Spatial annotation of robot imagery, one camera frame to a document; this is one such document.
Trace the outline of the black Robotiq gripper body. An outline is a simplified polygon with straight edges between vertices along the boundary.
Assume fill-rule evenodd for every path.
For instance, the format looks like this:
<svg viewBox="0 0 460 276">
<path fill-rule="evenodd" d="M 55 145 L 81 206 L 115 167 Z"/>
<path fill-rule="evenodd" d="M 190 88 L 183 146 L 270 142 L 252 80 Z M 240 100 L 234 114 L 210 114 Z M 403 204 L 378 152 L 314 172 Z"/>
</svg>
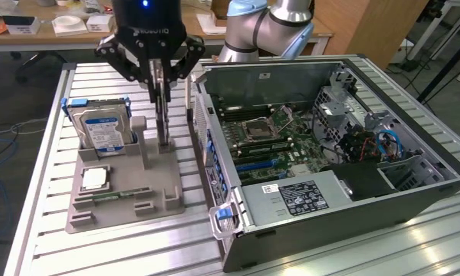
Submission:
<svg viewBox="0 0 460 276">
<path fill-rule="evenodd" d="M 187 31 L 180 1 L 114 1 L 119 58 L 128 62 L 126 52 L 138 61 L 160 59 L 170 62 Z"/>
</svg>

